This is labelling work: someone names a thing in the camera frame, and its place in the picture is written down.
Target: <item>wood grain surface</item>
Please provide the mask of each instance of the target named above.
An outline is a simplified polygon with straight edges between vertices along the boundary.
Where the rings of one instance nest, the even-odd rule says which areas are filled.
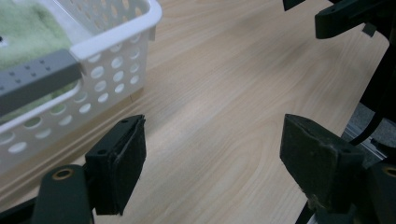
[[[315,39],[325,0],[288,12],[281,0],[159,2],[145,88],[59,143],[56,155],[37,155],[38,168],[3,176],[3,202],[32,197],[22,195],[49,168],[82,155],[118,119],[144,114],[141,178],[124,216],[96,223],[294,223],[305,196],[278,156],[284,115],[340,135],[385,38],[360,26]]]

